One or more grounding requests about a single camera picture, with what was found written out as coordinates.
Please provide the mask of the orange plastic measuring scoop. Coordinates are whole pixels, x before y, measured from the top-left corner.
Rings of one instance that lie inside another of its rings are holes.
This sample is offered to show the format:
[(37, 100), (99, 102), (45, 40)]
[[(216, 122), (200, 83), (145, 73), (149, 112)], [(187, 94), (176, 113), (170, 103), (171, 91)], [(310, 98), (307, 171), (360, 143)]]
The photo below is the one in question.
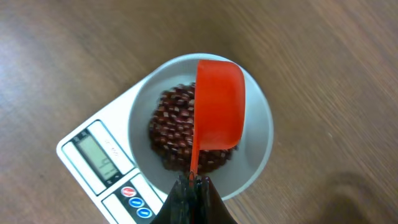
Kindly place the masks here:
[(200, 151), (230, 149), (239, 143), (245, 104), (244, 75), (235, 63), (198, 61), (190, 187), (195, 184)]

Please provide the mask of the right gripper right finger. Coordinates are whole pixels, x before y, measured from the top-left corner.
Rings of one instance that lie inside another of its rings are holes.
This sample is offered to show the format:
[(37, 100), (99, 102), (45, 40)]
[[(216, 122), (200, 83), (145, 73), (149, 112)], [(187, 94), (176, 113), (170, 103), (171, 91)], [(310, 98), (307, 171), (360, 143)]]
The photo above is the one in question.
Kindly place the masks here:
[(195, 224), (237, 224), (209, 177), (201, 178), (197, 194)]

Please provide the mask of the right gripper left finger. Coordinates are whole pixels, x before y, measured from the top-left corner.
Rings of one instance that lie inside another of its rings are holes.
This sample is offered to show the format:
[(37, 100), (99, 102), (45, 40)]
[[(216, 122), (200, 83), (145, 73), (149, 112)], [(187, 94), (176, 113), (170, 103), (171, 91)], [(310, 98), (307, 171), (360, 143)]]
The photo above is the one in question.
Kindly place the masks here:
[(192, 224), (196, 178), (180, 175), (151, 224)]

